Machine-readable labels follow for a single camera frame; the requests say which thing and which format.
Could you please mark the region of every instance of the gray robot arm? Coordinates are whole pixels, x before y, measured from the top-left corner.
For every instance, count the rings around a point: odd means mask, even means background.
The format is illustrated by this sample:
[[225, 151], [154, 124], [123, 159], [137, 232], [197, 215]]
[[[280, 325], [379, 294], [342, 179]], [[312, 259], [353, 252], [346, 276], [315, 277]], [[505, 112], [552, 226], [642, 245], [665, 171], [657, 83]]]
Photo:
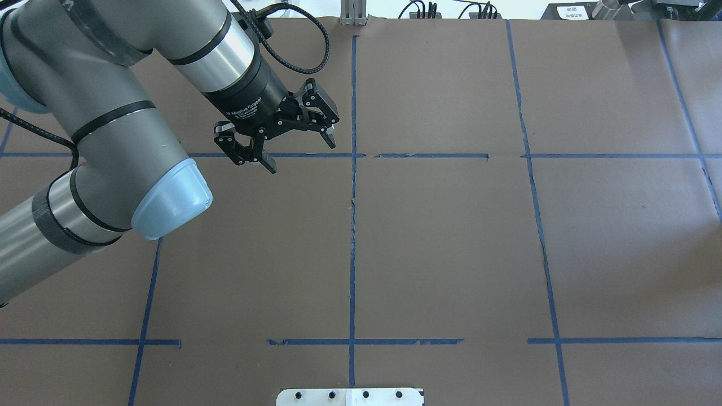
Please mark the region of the gray robot arm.
[[289, 92], [261, 56], [264, 17], [234, 17], [220, 0], [30, 0], [2, 13], [3, 93], [52, 112], [85, 163], [0, 217], [0, 304], [132, 228], [157, 239], [211, 204], [195, 162], [129, 69], [152, 49], [227, 117], [214, 140], [236, 165], [274, 172], [264, 142], [291, 129], [334, 146], [333, 101], [312, 79]]

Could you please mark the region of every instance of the metal bracket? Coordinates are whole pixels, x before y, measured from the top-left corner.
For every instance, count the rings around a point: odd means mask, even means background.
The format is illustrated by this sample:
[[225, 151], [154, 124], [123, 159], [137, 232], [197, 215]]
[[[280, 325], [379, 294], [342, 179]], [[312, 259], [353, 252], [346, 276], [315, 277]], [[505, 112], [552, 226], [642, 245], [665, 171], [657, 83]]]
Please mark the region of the metal bracket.
[[366, 0], [341, 0], [341, 25], [366, 25]]
[[424, 389], [286, 389], [276, 406], [424, 406]]

